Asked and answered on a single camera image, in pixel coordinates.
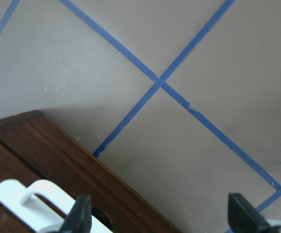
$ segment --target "dark wooden panel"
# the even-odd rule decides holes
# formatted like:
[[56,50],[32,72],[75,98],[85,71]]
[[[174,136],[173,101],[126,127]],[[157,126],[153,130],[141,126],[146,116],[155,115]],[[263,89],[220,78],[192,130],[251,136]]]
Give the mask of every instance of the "dark wooden panel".
[[20,123],[22,121],[25,121],[25,120],[28,120],[28,119],[31,119],[31,118],[34,118],[37,116],[43,116],[43,113],[38,110],[34,110],[31,112],[19,114],[17,116],[10,116],[8,118],[4,118],[4,119],[0,120],[0,127],[2,127],[3,125]]
[[[40,177],[0,143],[0,182],[6,179],[17,179],[28,186]],[[32,231],[0,205],[0,232]]]
[[180,232],[101,162],[42,115],[0,127],[0,140],[73,198],[92,196],[116,233]]

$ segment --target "scratch mark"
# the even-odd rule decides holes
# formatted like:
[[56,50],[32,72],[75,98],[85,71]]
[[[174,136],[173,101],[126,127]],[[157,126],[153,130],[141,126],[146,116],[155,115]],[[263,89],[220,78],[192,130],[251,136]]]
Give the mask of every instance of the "scratch mark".
[[66,86],[68,86],[68,83],[67,83],[66,79],[64,79],[64,82],[65,82]]
[[189,103],[189,107],[188,107],[190,110],[192,110],[192,111],[194,111],[194,112],[199,112],[198,110],[196,110],[195,108],[193,108],[191,105],[190,105],[190,103]]
[[63,61],[62,57],[63,57],[63,56],[60,56],[60,57],[59,57],[59,61],[60,61],[64,66],[66,66],[66,62]]

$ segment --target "white plastic clip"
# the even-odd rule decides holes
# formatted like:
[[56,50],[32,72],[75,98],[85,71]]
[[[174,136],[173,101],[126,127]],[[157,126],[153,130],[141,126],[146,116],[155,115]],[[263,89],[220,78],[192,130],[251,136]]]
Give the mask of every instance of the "white plastic clip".
[[[48,180],[38,180],[26,188],[18,180],[0,183],[0,203],[37,233],[57,231],[64,219],[35,194],[45,197],[66,215],[75,200],[59,186]],[[111,233],[92,216],[91,233]]]

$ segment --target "blue tape line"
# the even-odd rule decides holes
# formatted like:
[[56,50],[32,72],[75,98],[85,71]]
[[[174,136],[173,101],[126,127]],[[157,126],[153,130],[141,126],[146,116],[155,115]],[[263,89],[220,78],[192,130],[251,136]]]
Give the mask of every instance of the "blue tape line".
[[162,85],[162,89],[166,91],[172,98],[174,98],[183,108],[192,114],[200,123],[202,123],[210,132],[218,137],[227,147],[229,147],[235,154],[237,154],[246,164],[254,169],[260,176],[262,176],[271,186],[276,190],[281,188],[281,185],[270,176],[259,164],[251,159],[242,149],[232,142],[225,134],[220,131],[210,120],[208,120],[202,113],[192,109],[190,103],[186,101],[177,91],[175,91],[167,83]]
[[[256,207],[256,210],[259,212],[263,211],[266,207],[268,207],[270,204],[272,204],[274,201],[276,201],[281,196],[281,189],[272,194],[268,199],[266,199],[264,202],[262,202],[258,207]],[[231,229],[228,229],[225,233],[233,233]]]
[[130,112],[123,118],[118,126],[109,134],[109,136],[103,141],[103,143],[93,153],[95,157],[98,157],[102,153],[110,142],[112,142],[116,136],[122,131],[122,129],[133,119],[133,117],[140,111],[140,109],[147,103],[147,101],[157,92],[160,87],[154,84],[146,94],[140,99],[140,101],[130,110]]
[[115,47],[120,53],[122,53],[130,62],[138,67],[145,75],[147,75],[152,81],[158,82],[158,77],[153,73],[144,63],[142,63],[134,54],[132,54],[127,48],[125,48],[120,42],[118,42],[112,35],[86,15],[80,8],[73,4],[70,0],[60,0],[69,10],[71,10],[76,16],[83,20],[94,31],[107,40],[113,47]]
[[115,139],[115,137],[121,132],[123,127],[125,127],[130,120],[139,112],[139,110],[146,104],[148,96],[152,97],[153,94],[163,85],[165,80],[171,75],[171,70],[174,70],[192,51],[193,47],[199,43],[202,38],[207,34],[207,32],[213,27],[213,25],[222,17],[222,15],[227,11],[231,4],[235,0],[226,0],[222,6],[217,10],[217,12],[210,18],[210,20],[205,24],[205,26],[200,30],[200,32],[192,39],[189,45],[181,52],[181,54],[175,59],[175,61],[170,65],[170,67],[159,79],[156,74],[151,71],[144,63],[142,63],[135,55],[133,55],[127,48],[125,48],[120,42],[118,42],[113,36],[111,36],[106,30],[104,30],[100,25],[98,25],[93,19],[86,15],[80,8],[73,4],[70,0],[60,0],[69,10],[71,10],[76,16],[78,16],[82,21],[84,21],[88,26],[90,26],[94,31],[101,35],[105,40],[107,40],[112,46],[114,46],[119,52],[121,52],[129,61],[131,61],[136,67],[138,67],[145,75],[147,75],[152,81],[155,82],[154,92],[147,92],[142,99],[133,107],[133,109],[126,115],[126,117],[119,123],[119,125],[110,133],[110,135],[104,140],[104,142],[96,149],[94,156],[98,157],[102,153],[108,144]]
[[2,19],[0,20],[0,34],[3,31],[5,25],[9,21],[11,15],[13,14],[14,10],[16,9],[20,0],[13,0],[9,6],[9,8],[4,13]]
[[167,70],[161,75],[161,80],[166,81],[171,74],[178,68],[178,66],[184,61],[189,53],[195,48],[195,46],[204,38],[204,36],[211,30],[211,28],[218,22],[218,20],[226,13],[235,0],[226,0],[216,13],[209,19],[199,33],[192,39],[187,47],[179,54],[179,56],[173,61],[173,63],[167,68]]

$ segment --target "tape piece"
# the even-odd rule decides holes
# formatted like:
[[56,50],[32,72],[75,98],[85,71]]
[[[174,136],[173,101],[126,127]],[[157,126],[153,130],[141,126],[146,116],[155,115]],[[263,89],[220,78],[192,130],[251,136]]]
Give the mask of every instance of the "tape piece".
[[77,7],[70,0],[60,0],[69,10],[71,10],[76,16],[78,16],[84,23],[90,26],[94,31],[101,35],[106,41],[108,41],[113,47],[115,47],[120,53],[122,53],[130,62],[132,62],[137,68],[139,68],[145,75],[147,75],[152,81],[158,82],[158,77],[153,73],[143,62],[141,62],[134,54],[132,54],[126,47],[124,47],[118,40],[104,30],[98,23],[86,15],[79,7]]
[[[264,202],[262,202],[260,205],[256,207],[256,209],[261,212],[263,211],[266,207],[271,205],[273,202],[275,202],[279,197],[281,196],[281,189],[272,194],[268,199],[266,199]],[[225,231],[225,233],[233,233],[231,229],[228,229]]]
[[19,4],[20,0],[12,0],[9,8],[4,13],[2,19],[0,20],[0,35],[5,27],[5,25],[8,23],[10,17],[12,16],[14,10],[16,9],[17,5]]
[[161,75],[160,79],[166,81],[172,73],[178,68],[178,66],[184,61],[184,59],[190,54],[190,52],[196,47],[196,45],[207,35],[207,33],[213,28],[213,26],[219,21],[219,19],[226,13],[226,11],[232,6],[235,0],[226,0],[216,13],[209,19],[209,21],[202,27],[198,34],[191,40],[191,42],[185,47],[185,49],[178,55],[173,63],[167,68],[167,70]]
[[190,103],[186,101],[171,86],[169,86],[167,83],[164,83],[162,85],[162,89],[166,91],[173,99],[175,99],[191,115],[193,115],[200,123],[202,123],[210,132],[212,132],[217,138],[219,138],[235,154],[237,154],[246,164],[248,164],[260,176],[262,176],[271,186],[273,186],[276,190],[279,190],[281,188],[281,185],[271,175],[269,175],[259,164],[257,164],[242,149],[240,149],[238,145],[231,141],[210,120],[208,120],[202,113],[190,108]]
[[111,143],[116,136],[123,130],[123,128],[133,119],[133,117],[142,109],[142,107],[148,102],[148,100],[157,92],[160,87],[154,84],[146,94],[140,99],[140,101],[130,110],[130,112],[123,118],[118,126],[109,134],[109,136],[103,141],[103,143],[95,150],[93,155],[98,157],[102,153],[109,143]]

